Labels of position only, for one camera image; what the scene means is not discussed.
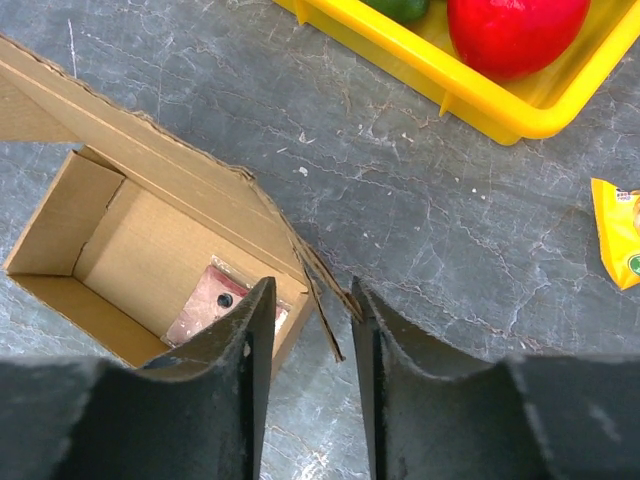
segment black dot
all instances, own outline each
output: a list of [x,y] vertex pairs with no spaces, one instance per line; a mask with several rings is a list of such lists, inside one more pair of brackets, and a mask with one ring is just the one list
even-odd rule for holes
[[229,308],[233,305],[233,297],[228,293],[223,293],[218,296],[218,305],[222,308]]

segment yellow snack packet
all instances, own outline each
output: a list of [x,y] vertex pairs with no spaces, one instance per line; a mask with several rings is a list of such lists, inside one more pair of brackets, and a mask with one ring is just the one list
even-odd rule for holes
[[620,289],[640,283],[640,190],[591,179],[602,263]]

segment gray concrete floor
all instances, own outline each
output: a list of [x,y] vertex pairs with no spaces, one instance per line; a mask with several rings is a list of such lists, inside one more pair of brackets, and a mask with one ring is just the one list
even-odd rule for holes
[[[0,0],[0,30],[248,166],[344,286],[455,346],[640,350],[589,187],[640,186],[640,44],[565,131],[503,148],[269,0]],[[3,259],[68,148],[0,144]],[[349,320],[325,301],[348,359],[312,319],[272,386],[264,479],[368,478]],[[4,277],[0,352],[108,355]]]

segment open cardboard box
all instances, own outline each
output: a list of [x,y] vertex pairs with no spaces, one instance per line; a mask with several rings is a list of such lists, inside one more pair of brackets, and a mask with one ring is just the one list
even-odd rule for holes
[[273,276],[291,305],[272,372],[315,305],[314,270],[357,305],[246,170],[114,105],[0,36],[0,141],[84,143],[69,153],[6,261],[9,277],[132,366],[161,337],[212,255],[251,281]]

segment red plastic tomato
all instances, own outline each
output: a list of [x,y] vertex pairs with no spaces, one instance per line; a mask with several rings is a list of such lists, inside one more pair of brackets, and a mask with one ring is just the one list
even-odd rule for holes
[[537,72],[575,40],[590,0],[449,0],[449,35],[462,61],[496,80]]

